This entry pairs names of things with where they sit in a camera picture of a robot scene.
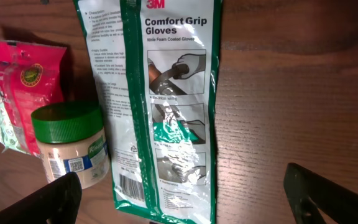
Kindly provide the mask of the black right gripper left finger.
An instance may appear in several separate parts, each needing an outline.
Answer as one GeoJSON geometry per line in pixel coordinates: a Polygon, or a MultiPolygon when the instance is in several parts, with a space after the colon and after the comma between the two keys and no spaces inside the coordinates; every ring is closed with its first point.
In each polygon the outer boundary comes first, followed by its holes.
{"type": "Polygon", "coordinates": [[[74,224],[81,197],[79,177],[69,172],[0,211],[0,223],[74,224]]]}

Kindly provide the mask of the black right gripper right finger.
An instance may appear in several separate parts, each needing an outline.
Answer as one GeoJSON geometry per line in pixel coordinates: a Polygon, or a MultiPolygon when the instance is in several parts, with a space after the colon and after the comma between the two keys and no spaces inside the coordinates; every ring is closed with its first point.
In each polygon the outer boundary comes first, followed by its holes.
{"type": "Polygon", "coordinates": [[[289,163],[284,190],[297,224],[325,223],[324,212],[336,223],[358,223],[358,194],[296,163],[289,163]]]}

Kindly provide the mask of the green lid jar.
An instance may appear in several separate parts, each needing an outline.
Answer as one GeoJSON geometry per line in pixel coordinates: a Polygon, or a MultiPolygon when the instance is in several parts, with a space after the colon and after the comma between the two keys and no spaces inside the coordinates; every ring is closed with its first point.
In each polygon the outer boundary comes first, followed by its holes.
{"type": "Polygon", "coordinates": [[[110,161],[97,101],[54,103],[33,111],[31,119],[49,183],[74,172],[87,189],[105,178],[110,161]]]}

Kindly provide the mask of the red snack bag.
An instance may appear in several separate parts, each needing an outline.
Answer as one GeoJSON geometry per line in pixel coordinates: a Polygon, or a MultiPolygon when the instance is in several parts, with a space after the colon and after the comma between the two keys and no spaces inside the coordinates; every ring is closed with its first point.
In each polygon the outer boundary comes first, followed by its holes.
{"type": "Polygon", "coordinates": [[[38,157],[31,114],[63,101],[60,62],[66,48],[16,41],[0,41],[0,93],[23,150],[38,157]]]}

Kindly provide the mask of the green white 3M package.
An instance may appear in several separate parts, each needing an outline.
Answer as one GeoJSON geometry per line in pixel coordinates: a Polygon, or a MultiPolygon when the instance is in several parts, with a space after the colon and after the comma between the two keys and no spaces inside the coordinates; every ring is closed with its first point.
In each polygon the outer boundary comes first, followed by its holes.
{"type": "Polygon", "coordinates": [[[221,0],[80,0],[111,154],[114,206],[216,222],[221,0]]]}

